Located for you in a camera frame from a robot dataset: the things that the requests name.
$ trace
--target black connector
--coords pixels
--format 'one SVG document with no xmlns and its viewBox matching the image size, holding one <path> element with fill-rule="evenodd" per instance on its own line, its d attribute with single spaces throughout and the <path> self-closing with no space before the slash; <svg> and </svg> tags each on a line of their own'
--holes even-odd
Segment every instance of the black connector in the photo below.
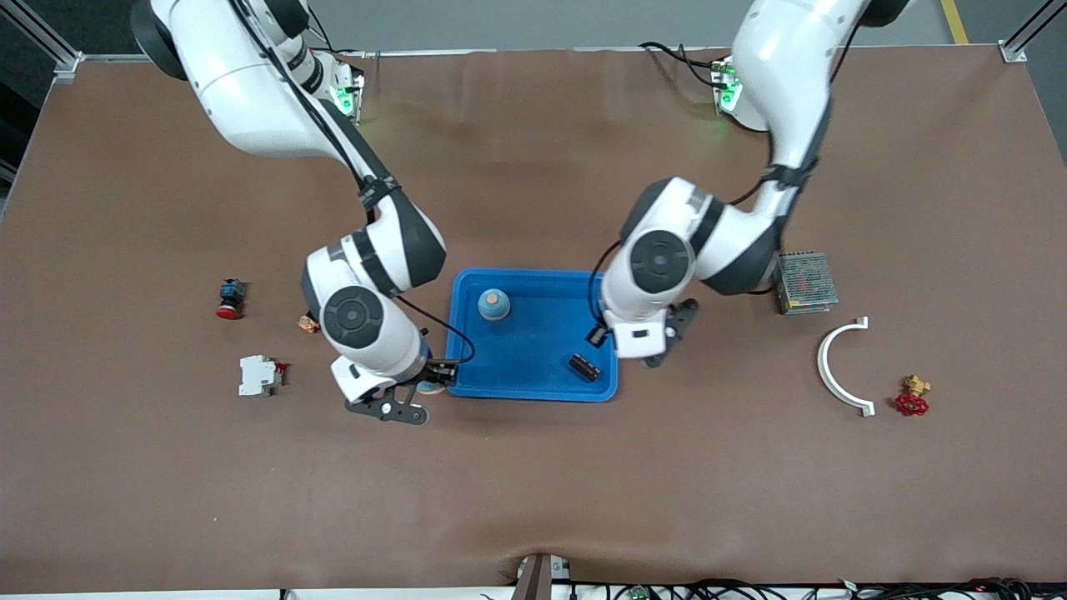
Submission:
<svg viewBox="0 0 1067 600">
<path fill-rule="evenodd" d="M 604 327 L 603 325 L 598 325 L 586 335 L 586 342 L 590 343 L 593 348 L 600 348 L 604 345 L 604 341 L 607 340 L 607 334 L 611 333 L 611 330 Z"/>
<path fill-rule="evenodd" d="M 586 360 L 586 358 L 583 357 L 582 354 L 574 354 L 573 357 L 571 357 L 571 360 L 567 362 L 567 364 L 571 365 L 574 368 L 574 370 L 580 373 L 582 376 L 588 379 L 590 382 L 596 381 L 596 378 L 600 377 L 601 374 L 600 368 L 593 363 Z"/>
</svg>

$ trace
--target small orange object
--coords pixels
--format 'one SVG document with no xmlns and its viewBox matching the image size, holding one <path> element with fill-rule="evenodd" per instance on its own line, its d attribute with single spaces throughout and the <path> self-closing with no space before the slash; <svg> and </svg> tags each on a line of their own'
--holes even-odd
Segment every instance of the small orange object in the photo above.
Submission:
<svg viewBox="0 0 1067 600">
<path fill-rule="evenodd" d="M 319 330 L 319 323 L 315 322 L 315 319 L 313 319 L 307 315 L 300 317 L 300 320 L 297 321 L 297 325 L 299 325 L 300 329 L 303 329 L 307 333 L 315 333 L 316 331 Z"/>
<path fill-rule="evenodd" d="M 930 391 L 930 384 L 919 379 L 917 375 L 904 378 L 904 393 L 896 397 L 896 410 L 905 415 L 922 416 L 930 409 L 929 402 L 923 396 Z"/>
<path fill-rule="evenodd" d="M 908 391 L 909 394 L 922 397 L 926 392 L 930 391 L 930 384 L 919 379 L 915 375 L 909 375 L 904 380 L 904 389 Z"/>
</svg>

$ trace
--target black electrical component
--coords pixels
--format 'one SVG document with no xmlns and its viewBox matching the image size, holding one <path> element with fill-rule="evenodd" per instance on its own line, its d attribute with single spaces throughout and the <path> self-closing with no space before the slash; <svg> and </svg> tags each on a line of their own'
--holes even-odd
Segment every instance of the black electrical component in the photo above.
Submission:
<svg viewBox="0 0 1067 600">
<path fill-rule="evenodd" d="M 611 333 L 610 329 L 602 325 L 598 325 L 592 331 L 589 332 L 589 335 L 586 335 L 586 342 L 590 343 L 594 348 L 600 348 L 607 340 L 608 333 Z"/>
<path fill-rule="evenodd" d="M 596 381 L 596 378 L 600 377 L 600 367 L 589 362 L 582 354 L 574 354 L 571 357 L 571 360 L 567 362 L 567 364 L 571 365 L 574 370 L 580 373 L 582 376 L 589 381 Z"/>
<path fill-rule="evenodd" d="M 222 282 L 222 287 L 219 289 L 219 297 L 222 299 L 222 303 L 219 304 L 219 309 L 214 312 L 216 316 L 227 320 L 241 318 L 244 294 L 244 283 L 241 280 L 228 279 Z"/>
</svg>

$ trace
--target gray floor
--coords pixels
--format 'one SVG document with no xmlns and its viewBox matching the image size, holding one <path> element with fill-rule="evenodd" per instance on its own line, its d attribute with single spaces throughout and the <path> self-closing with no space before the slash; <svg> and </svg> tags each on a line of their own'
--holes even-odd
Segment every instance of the gray floor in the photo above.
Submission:
<svg viewBox="0 0 1067 600">
<path fill-rule="evenodd" d="M 28 0 L 76 48 L 137 52 L 132 0 Z M 971 42 L 1006 37 L 1042 0 L 956 0 Z M 729 46 L 748 0 L 310 0 L 336 48 L 527 50 L 635 46 L 650 40 Z M 896 22 L 865 29 L 859 46 L 950 44 L 940 0 L 917 0 Z M 1028 50 L 1028 68 L 1067 156 L 1067 16 Z M 0 79 L 39 106 L 50 64 L 0 19 Z"/>
<path fill-rule="evenodd" d="M 972 43 L 996 43 L 1010 36 L 1044 0 L 956 0 Z M 1061 13 L 1026 47 L 1030 77 L 1045 116 L 1067 162 L 1067 13 Z"/>
<path fill-rule="evenodd" d="M 312 0 L 336 48 L 529 50 L 636 46 L 641 42 L 729 46 L 745 0 Z M 860 45 L 951 44 L 939 0 L 918 0 Z"/>
<path fill-rule="evenodd" d="M 54 66 L 11 21 L 0 17 L 0 81 L 41 108 Z"/>
</svg>

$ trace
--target yellow floor line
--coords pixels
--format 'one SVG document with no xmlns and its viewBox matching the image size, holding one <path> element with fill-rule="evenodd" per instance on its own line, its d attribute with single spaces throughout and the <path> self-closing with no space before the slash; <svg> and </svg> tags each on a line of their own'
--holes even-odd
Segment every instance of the yellow floor line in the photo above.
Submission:
<svg viewBox="0 0 1067 600">
<path fill-rule="evenodd" d="M 959 10 L 956 9 L 956 0 L 941 0 L 941 10 L 944 11 L 944 18 L 949 21 L 952 41 L 956 44 L 970 44 L 967 31 L 964 30 L 964 21 L 959 18 Z"/>
</svg>

